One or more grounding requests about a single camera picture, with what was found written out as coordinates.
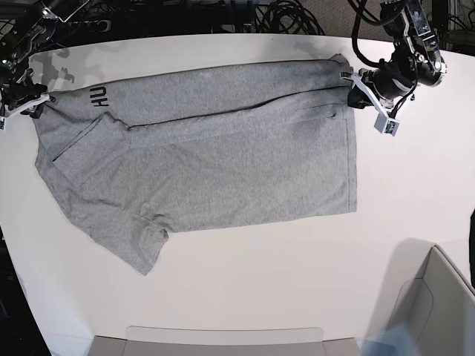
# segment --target shirt sleeve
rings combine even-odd
[[[109,205],[76,204],[71,222],[143,275],[150,272],[168,240],[163,227]]]

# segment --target gray shirt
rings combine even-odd
[[[142,274],[168,232],[356,210],[344,57],[235,65],[56,95],[36,167],[66,217]]]

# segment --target table surface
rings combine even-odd
[[[393,46],[361,41],[361,50],[373,60],[389,59]],[[350,39],[249,34],[94,44],[40,53],[31,64],[51,90],[72,90],[335,53],[362,67]],[[444,82],[419,87],[396,137],[373,128],[373,108],[356,111],[356,213],[172,234],[146,277],[66,220],[34,167],[32,120],[8,120],[0,133],[0,224],[47,341],[124,337],[127,326],[319,327],[328,340],[366,337],[384,329],[400,288],[419,273],[433,244],[468,276],[475,58],[443,56]]]

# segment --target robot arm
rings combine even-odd
[[[57,25],[66,22],[88,0],[44,0],[34,4],[0,39],[0,128],[7,117],[19,113],[39,117],[52,98],[44,85],[34,84],[29,57],[42,49]]]
[[[355,82],[348,96],[348,105],[362,109],[375,106],[379,112],[375,127],[385,134],[396,134],[396,115],[418,84],[437,86],[447,73],[436,37],[432,32],[419,0],[386,1],[381,3],[381,23],[394,38],[395,51],[389,62],[371,62],[358,49],[359,18],[366,0],[357,8],[353,29],[353,49],[366,65],[375,70],[360,70],[358,75],[343,73]]]
[[[44,85],[34,84],[28,58],[44,50],[55,33],[89,0],[41,0],[17,19],[10,31],[0,39],[0,129],[5,118],[23,113],[39,118],[49,97]],[[383,0],[381,20],[370,16],[364,6],[367,0],[348,0],[357,15],[353,28],[353,49],[356,55],[375,70],[343,73],[355,82],[348,96],[353,108],[375,106],[379,112],[376,128],[382,133],[396,134],[396,114],[413,95],[416,86],[438,85],[446,73],[445,63],[419,0]],[[394,38],[395,51],[389,62],[371,62],[358,49],[361,20],[383,25]]]

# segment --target black cable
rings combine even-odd
[[[361,0],[358,11],[361,8],[364,8],[366,3],[367,3],[367,0]],[[370,61],[368,58],[364,56],[363,53],[361,53],[361,51],[358,48],[358,33],[359,33],[360,25],[361,25],[361,17],[357,14],[355,17],[355,24],[353,25],[353,31],[351,33],[351,45],[353,46],[353,52],[355,52],[355,55],[358,57],[358,59],[362,61],[363,63],[365,63],[367,66],[380,68],[382,67],[383,62],[376,63],[376,62]]]
[[[382,21],[382,20],[374,21],[374,20],[371,20],[371,19],[369,19],[365,16],[365,14],[364,14],[365,6],[361,7],[361,4],[364,2],[364,4],[366,5],[366,1],[361,1],[359,3],[360,6],[357,6],[353,2],[353,0],[348,0],[348,3],[354,9],[354,11],[356,11],[358,17],[360,17],[363,21],[370,24],[371,26],[379,27],[379,26],[385,26],[386,24],[390,24],[391,22],[396,20],[399,17],[399,15],[401,15],[401,12],[404,11],[404,8],[406,7],[406,5],[409,1],[410,0],[403,0],[401,5],[399,5],[398,9],[394,12],[394,14],[392,16],[388,17],[387,19],[385,19],[384,21]]]
[[[394,109],[392,109],[391,113],[389,114],[389,117],[391,118],[395,118],[396,115],[398,114],[398,111],[402,108],[402,105],[404,105],[404,103],[406,102],[406,100],[411,96],[413,95],[414,93],[414,90],[417,88],[417,85],[419,83],[419,78],[418,78],[418,70],[417,70],[417,62],[416,62],[416,58],[413,57],[413,61],[414,61],[414,85],[413,87],[406,93],[406,95],[404,95],[401,100],[398,101],[398,103],[396,104],[396,106],[394,107]]]
[[[258,5],[254,24],[256,33],[325,34],[315,15],[299,0],[281,0]]]
[[[468,30],[468,26],[462,22],[462,20],[454,15],[449,15],[448,19],[452,21],[454,24],[459,25],[463,30]]]
[[[356,0],[356,3],[358,4],[358,6],[360,5],[361,3],[361,0]],[[375,22],[376,21],[379,21],[379,19],[374,16],[366,7],[364,7],[363,11],[372,19],[374,20]]]
[[[474,22],[472,21],[472,13],[475,13],[475,9],[470,10],[468,13],[468,21],[470,21],[471,29],[474,28]]]

